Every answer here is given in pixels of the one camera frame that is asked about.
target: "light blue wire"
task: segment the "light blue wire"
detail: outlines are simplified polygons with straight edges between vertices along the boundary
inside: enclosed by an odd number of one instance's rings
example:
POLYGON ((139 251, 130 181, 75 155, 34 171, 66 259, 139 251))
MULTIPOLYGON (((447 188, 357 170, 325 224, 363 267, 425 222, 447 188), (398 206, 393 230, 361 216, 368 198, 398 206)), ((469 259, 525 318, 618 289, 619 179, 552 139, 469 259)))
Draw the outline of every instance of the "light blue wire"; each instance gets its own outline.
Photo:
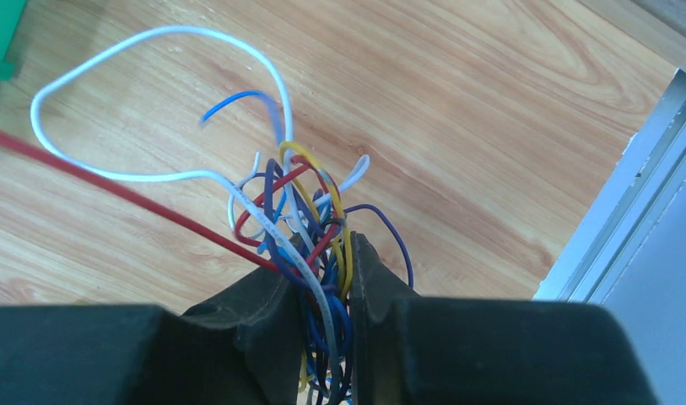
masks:
POLYGON ((270 116, 271 124, 273 125, 275 143, 276 146, 279 146, 280 143, 283 142, 283 123, 280 121, 280 115, 278 114, 278 105, 276 104, 273 97, 266 93, 263 93, 261 90, 245 90, 241 91, 240 93, 231 95, 229 98, 221 101, 217 105, 211 107, 210 110, 206 111, 206 113, 204 113, 201 117, 201 123, 205 124, 209 118, 211 118, 214 114, 216 114, 222 108, 226 107, 232 102, 250 96, 257 97, 258 99, 260 99, 268 109, 268 115, 270 116))

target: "wood grain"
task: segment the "wood grain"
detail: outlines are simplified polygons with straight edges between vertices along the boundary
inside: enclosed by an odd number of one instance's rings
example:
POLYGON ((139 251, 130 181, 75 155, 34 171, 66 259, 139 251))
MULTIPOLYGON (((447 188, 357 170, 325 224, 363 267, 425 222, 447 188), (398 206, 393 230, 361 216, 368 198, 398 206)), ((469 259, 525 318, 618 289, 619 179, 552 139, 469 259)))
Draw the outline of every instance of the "wood grain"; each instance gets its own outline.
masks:
POLYGON ((686 72, 686 0, 581 0, 686 72))
MULTIPOLYGON (((162 24, 224 30, 265 51, 294 103, 297 139, 343 196, 382 207, 408 243, 422 294, 531 297, 673 67, 577 2, 44 1, 25 10, 0 84, 0 128, 34 142, 34 92, 96 52, 162 24)), ((242 52, 157 39, 53 95, 46 130, 116 170, 206 167, 240 178, 275 156, 265 111, 236 91, 274 91, 242 52)), ((221 232, 211 181, 132 185, 221 232)), ((250 192, 260 191, 254 185, 250 192)), ((352 217, 403 276, 374 214, 352 217)), ((0 150, 0 304, 155 301, 176 311, 251 266, 162 219, 0 150)))

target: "wooden surface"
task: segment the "wooden surface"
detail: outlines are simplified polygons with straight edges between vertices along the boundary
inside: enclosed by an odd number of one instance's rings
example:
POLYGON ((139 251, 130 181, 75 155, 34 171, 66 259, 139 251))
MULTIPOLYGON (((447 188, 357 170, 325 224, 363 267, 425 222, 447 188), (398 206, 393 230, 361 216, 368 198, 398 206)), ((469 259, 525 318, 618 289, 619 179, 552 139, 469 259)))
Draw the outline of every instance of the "wooden surface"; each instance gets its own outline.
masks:
POLYGON ((686 72, 686 0, 581 0, 686 72))
MULTIPOLYGON (((422 294, 531 297, 673 67, 577 2, 32 0, 0 84, 0 128, 34 142, 34 92, 105 47, 161 24, 201 24, 266 52, 287 80, 297 139, 343 195, 382 207, 422 294)), ((234 92, 274 91, 264 69, 212 40, 139 46, 52 96, 46 130, 116 170, 206 167, 240 178, 274 156, 255 100, 201 129, 234 92)), ((228 234, 211 181, 132 185, 228 234)), ((258 185, 250 192, 258 192, 258 185)), ((352 217, 403 275, 374 214, 352 217)), ((117 198, 0 150, 0 304, 155 301, 182 310, 251 265, 117 198)))

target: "metal frame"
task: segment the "metal frame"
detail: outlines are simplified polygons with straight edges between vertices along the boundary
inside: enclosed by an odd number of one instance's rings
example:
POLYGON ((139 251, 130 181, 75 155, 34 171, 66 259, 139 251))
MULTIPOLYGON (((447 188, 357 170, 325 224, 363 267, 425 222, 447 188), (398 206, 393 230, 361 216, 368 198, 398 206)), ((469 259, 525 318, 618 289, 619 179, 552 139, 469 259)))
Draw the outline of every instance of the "metal frame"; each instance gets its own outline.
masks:
POLYGON ((686 73, 631 139, 535 300, 600 304, 686 178, 686 73))

